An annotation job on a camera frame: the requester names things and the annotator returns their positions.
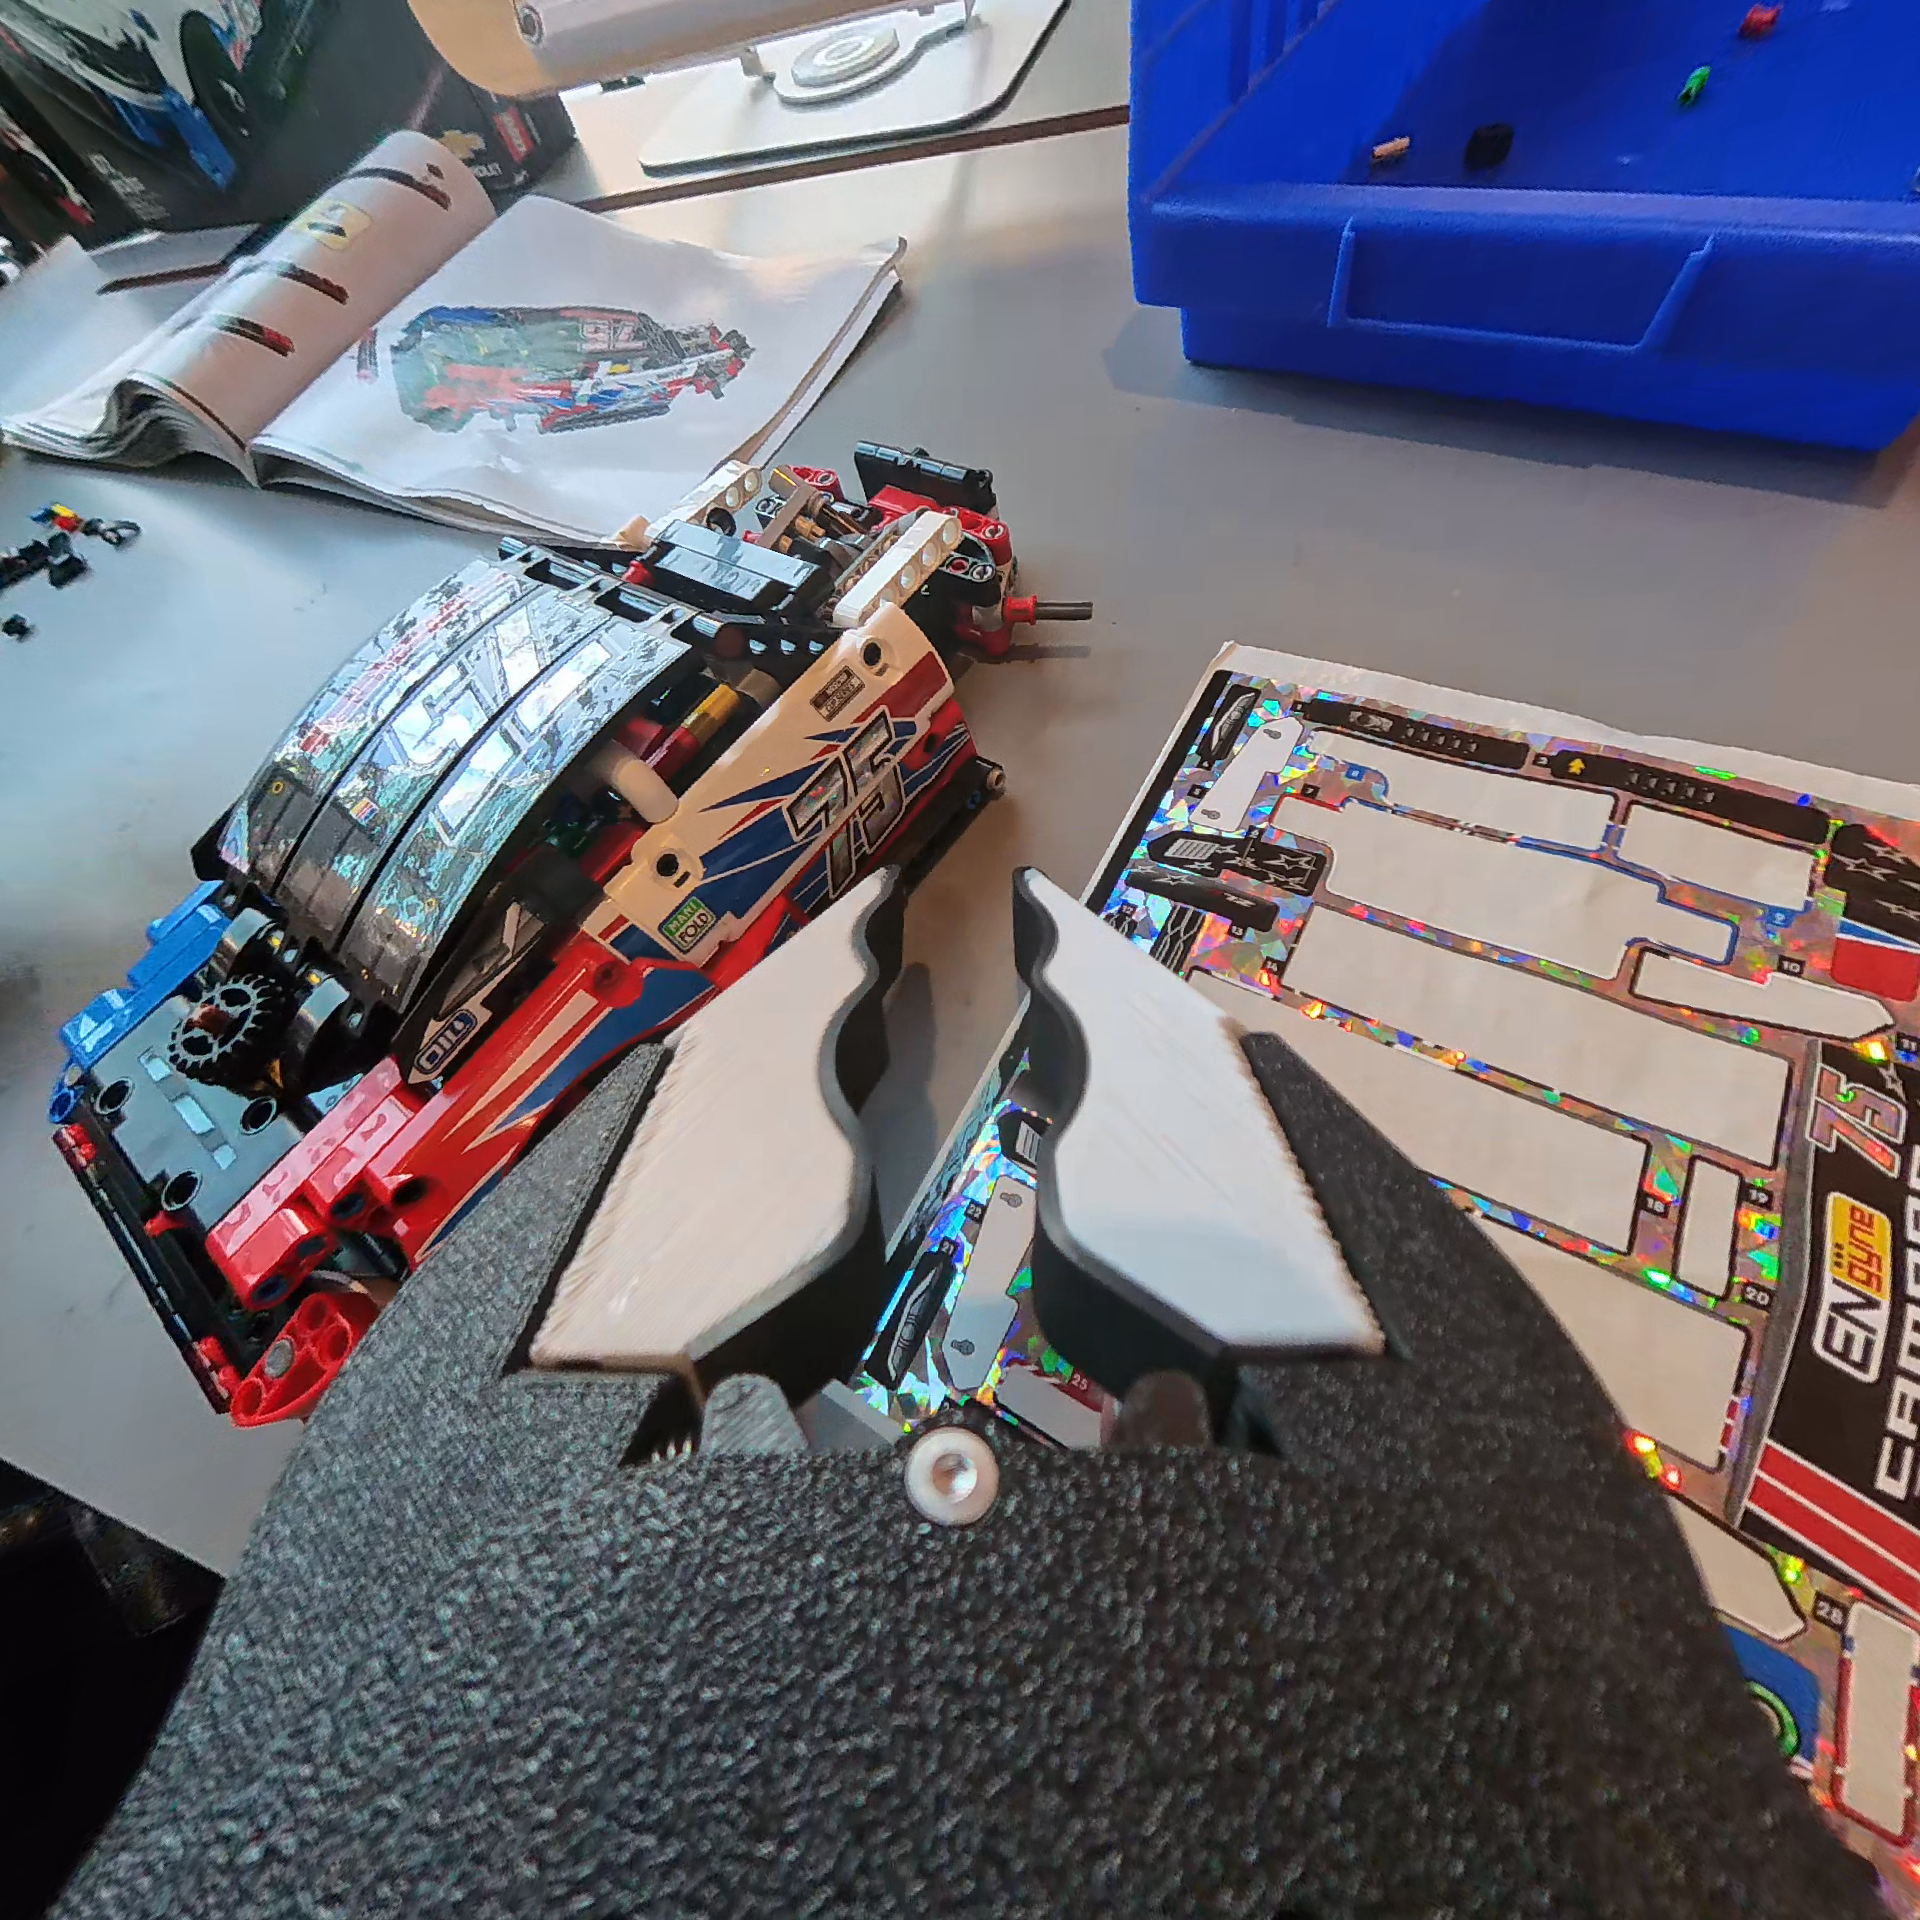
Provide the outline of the instruction booklet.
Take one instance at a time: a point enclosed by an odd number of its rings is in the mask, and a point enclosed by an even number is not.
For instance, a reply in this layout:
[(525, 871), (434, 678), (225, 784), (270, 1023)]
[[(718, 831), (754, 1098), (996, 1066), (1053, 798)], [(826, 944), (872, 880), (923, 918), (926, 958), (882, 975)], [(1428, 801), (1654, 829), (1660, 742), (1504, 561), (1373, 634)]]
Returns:
[(904, 253), (739, 257), (539, 195), (497, 210), (402, 130), (115, 359), (4, 403), (4, 445), (618, 538), (744, 482), (861, 345)]

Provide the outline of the blue plastic bin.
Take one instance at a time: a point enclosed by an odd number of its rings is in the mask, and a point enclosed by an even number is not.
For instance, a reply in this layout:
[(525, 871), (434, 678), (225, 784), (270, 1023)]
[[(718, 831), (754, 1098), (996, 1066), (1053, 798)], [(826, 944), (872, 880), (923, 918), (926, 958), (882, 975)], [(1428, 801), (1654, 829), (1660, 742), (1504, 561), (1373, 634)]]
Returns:
[[(1918, 408), (1918, 7), (1741, 40), (1749, 7), (1132, 5), (1137, 301), (1198, 367), (1883, 451)], [(1469, 174), (1484, 123), (1516, 145)]]

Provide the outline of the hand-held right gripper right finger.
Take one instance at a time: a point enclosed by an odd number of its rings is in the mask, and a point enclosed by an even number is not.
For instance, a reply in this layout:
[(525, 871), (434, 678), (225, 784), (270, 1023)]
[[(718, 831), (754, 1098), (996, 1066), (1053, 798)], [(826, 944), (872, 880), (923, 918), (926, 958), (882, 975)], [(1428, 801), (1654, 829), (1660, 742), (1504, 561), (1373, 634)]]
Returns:
[(1115, 1401), (1249, 1365), (1377, 1360), (1385, 1333), (1296, 1161), (1243, 1030), (1040, 869), (1012, 877), (1038, 1161), (1040, 1330)]

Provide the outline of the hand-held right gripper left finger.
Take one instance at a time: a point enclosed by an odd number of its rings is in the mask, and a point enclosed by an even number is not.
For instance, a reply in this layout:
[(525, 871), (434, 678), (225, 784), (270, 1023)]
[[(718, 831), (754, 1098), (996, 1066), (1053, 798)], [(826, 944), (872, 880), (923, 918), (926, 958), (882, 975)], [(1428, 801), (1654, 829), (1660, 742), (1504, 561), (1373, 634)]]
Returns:
[(884, 1301), (859, 1109), (890, 1053), (904, 952), (882, 866), (724, 989), (653, 1090), (530, 1329), (545, 1375), (734, 1376), (790, 1403), (853, 1373)]

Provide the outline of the black toy set box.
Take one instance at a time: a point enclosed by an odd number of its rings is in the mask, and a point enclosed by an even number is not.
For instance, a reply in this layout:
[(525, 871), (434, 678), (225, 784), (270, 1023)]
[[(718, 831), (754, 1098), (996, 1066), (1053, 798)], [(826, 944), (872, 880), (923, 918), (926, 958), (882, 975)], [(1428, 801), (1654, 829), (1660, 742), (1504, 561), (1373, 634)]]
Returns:
[(277, 223), (395, 130), (493, 205), (579, 141), (558, 96), (462, 80), (402, 3), (4, 3), (2, 67), (4, 169), (91, 246)]

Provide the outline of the red blue black brick car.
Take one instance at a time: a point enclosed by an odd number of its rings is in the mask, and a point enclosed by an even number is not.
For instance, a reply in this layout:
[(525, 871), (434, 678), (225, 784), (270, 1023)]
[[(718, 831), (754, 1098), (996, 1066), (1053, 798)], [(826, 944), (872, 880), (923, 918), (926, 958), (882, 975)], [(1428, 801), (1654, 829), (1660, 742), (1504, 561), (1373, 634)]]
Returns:
[(934, 857), (1004, 790), (954, 655), (1091, 617), (1018, 591), (990, 471), (861, 442), (389, 621), (61, 1026), (54, 1149), (212, 1411), (309, 1417), (625, 1054)]

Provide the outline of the holographic sticker sheet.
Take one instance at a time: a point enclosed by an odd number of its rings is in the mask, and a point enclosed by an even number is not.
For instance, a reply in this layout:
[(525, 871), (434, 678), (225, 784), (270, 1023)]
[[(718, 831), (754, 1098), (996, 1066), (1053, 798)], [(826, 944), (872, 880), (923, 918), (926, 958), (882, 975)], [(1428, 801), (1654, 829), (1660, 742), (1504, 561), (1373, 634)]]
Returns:
[(1680, 753), (1209, 673), (1089, 903), (1314, 1081), (1385, 1354), (1133, 1433), (1034, 1311), (1016, 1026), (856, 1378), (1002, 1465), (880, 1655), (890, 1902), (1916, 1915), (1916, 792)]

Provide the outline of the grey desk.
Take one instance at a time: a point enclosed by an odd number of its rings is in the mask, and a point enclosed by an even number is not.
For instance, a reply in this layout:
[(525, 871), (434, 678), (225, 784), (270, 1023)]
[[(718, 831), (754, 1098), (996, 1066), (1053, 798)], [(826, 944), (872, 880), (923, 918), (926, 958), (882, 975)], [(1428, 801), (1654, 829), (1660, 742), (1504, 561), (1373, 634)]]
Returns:
[[(1916, 439), (1876, 461), (1193, 367), (1132, 285), (1124, 134), (625, 214), (734, 254), (906, 241), (904, 293), (787, 454), (994, 471), (1036, 594), (1089, 599), (962, 702), (1008, 793), (906, 910), (872, 1111), (892, 1231), (1018, 1010), (1010, 869), (1085, 885), (1235, 642), (1916, 779)], [(139, 958), (188, 851), (376, 626), (485, 544), (220, 464), (4, 462), (4, 542), (133, 520), (9, 592), (4, 1462), (229, 1568), (299, 1429), (206, 1406), (46, 1125), (58, 1030)]]

